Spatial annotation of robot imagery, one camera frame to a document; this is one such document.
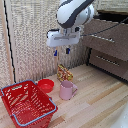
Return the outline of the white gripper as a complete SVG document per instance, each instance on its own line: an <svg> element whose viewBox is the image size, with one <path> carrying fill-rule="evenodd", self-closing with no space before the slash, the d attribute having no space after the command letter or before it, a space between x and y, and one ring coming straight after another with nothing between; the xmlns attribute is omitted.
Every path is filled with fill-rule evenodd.
<svg viewBox="0 0 128 128"><path fill-rule="evenodd" d="M47 45L54 48L54 56L58 55L58 47L69 45L66 54L70 54L72 44L77 44L80 39L80 27L68 28L61 32L59 29L51 29L47 32Z"/></svg>

